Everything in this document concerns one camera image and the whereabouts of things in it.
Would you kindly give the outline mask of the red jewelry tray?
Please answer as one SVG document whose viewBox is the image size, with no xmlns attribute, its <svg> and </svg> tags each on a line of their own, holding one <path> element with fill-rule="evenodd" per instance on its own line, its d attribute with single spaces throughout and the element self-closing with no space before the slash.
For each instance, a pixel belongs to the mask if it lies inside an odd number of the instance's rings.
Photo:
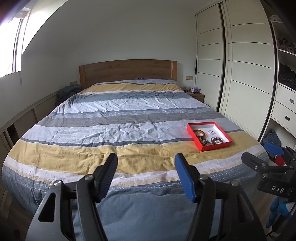
<svg viewBox="0 0 296 241">
<path fill-rule="evenodd" d="M 203 138 L 198 138 L 194 133 L 193 130 L 202 130 L 206 136 Z M 188 123 L 187 124 L 187 131 L 192 137 L 194 143 L 196 144 L 199 151 L 211 151 L 217 150 L 221 148 L 226 148 L 231 146 L 232 140 L 231 138 L 222 130 L 220 126 L 217 125 L 215 122 L 198 122 L 198 123 Z M 224 143 L 213 145 L 211 143 L 212 137 L 220 137 L 224 140 Z"/>
</svg>

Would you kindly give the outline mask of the white sliding wardrobe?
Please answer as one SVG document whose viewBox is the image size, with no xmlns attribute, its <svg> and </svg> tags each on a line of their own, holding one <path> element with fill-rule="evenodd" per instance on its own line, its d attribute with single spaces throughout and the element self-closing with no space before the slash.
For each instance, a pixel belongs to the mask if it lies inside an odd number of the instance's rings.
<svg viewBox="0 0 296 241">
<path fill-rule="evenodd" d="M 274 94 L 274 43 L 260 1 L 219 1 L 196 14 L 196 83 L 205 103 L 260 139 Z"/>
</svg>

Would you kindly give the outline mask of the window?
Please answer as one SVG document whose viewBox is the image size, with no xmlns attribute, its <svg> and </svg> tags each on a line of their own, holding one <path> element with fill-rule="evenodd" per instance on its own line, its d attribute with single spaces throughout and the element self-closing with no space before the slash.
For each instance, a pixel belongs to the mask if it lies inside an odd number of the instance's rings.
<svg viewBox="0 0 296 241">
<path fill-rule="evenodd" d="M 23 8 L 1 24 L 1 77 L 21 70 L 23 39 L 30 11 Z"/>
</svg>

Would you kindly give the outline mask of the striped duvet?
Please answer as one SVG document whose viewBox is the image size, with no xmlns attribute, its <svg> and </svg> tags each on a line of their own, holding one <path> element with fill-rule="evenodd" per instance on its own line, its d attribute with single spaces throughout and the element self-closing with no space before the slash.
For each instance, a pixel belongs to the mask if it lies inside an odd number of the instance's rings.
<svg viewBox="0 0 296 241">
<path fill-rule="evenodd" d="M 211 121 L 232 144 L 201 152 L 187 124 Z M 9 156 L 36 167 L 36 175 L 51 181 L 49 189 L 56 180 L 70 183 L 93 173 L 116 153 L 111 187 L 97 205 L 107 238 L 184 240 L 195 205 L 184 194 L 175 155 L 182 153 L 215 181 L 237 180 L 254 200 L 258 179 L 241 162 L 244 152 L 268 159 L 256 139 L 175 81 L 147 79 L 96 84 L 70 97 L 28 130 Z M 35 213 L 38 206 L 26 210 Z"/>
</svg>

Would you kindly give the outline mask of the dark clothes pile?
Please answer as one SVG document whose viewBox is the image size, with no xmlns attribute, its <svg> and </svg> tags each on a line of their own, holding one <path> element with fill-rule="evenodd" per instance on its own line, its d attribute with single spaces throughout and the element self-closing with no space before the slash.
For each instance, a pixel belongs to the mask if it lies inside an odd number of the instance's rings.
<svg viewBox="0 0 296 241">
<path fill-rule="evenodd" d="M 62 88 L 58 93 L 58 101 L 65 101 L 69 99 L 71 96 L 79 93 L 82 90 L 80 85 L 69 85 Z"/>
</svg>

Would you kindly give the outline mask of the brown jade bangle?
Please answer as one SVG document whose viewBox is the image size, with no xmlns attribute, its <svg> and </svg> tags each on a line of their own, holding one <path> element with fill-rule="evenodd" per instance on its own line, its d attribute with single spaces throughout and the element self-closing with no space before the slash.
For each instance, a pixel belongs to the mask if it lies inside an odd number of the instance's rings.
<svg viewBox="0 0 296 241">
<path fill-rule="evenodd" d="M 224 140 L 222 138 L 220 138 L 220 137 L 212 137 L 211 138 L 211 143 L 213 145 L 222 144 L 222 143 L 224 143 Z"/>
</svg>

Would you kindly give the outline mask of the wooden headboard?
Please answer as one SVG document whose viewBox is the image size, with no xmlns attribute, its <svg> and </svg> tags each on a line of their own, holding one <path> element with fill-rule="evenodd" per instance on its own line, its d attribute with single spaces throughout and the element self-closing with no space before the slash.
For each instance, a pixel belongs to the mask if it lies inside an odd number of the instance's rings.
<svg viewBox="0 0 296 241">
<path fill-rule="evenodd" d="M 171 60 L 130 59 L 97 62 L 79 66 L 82 89 L 102 82 L 120 80 L 172 79 L 177 80 L 178 62 Z"/>
</svg>

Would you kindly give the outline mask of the low white wall cabinet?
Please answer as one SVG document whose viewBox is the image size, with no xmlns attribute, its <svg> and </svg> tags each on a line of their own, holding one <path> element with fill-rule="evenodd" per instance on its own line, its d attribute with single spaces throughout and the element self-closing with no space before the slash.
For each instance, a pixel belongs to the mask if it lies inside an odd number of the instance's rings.
<svg viewBox="0 0 296 241">
<path fill-rule="evenodd" d="M 53 92 L 1 127 L 1 188 L 25 209 L 34 209 L 41 202 L 51 181 L 36 175 L 36 167 L 18 163 L 9 153 L 28 130 L 54 110 L 56 102 L 58 92 Z"/>
</svg>

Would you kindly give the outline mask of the open shelf with drawers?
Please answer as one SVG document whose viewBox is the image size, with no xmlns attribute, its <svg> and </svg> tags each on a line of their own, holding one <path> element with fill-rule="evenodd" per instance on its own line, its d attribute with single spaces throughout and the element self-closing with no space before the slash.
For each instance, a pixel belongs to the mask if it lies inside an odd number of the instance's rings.
<svg viewBox="0 0 296 241">
<path fill-rule="evenodd" d="M 269 16 L 275 70 L 273 93 L 261 141 L 276 139 L 295 149 L 295 40 L 277 15 Z"/>
</svg>

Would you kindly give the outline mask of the wide amber bangle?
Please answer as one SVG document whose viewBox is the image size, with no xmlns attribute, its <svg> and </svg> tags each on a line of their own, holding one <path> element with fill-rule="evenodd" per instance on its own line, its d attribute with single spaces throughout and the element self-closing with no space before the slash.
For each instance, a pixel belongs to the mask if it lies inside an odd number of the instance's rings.
<svg viewBox="0 0 296 241">
<path fill-rule="evenodd" d="M 198 138 L 203 138 L 206 136 L 206 134 L 199 129 L 193 130 L 193 133 L 198 137 Z"/>
</svg>

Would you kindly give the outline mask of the wooden nightstand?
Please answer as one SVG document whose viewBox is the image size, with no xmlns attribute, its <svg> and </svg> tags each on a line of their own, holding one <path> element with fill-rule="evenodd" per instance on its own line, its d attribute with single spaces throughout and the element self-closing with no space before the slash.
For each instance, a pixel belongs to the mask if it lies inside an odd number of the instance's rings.
<svg viewBox="0 0 296 241">
<path fill-rule="evenodd" d="M 193 97 L 194 99 L 204 103 L 204 99 L 205 99 L 205 95 L 202 93 L 192 93 L 190 91 L 186 91 L 186 94 L 188 94 L 189 96 Z"/>
</svg>

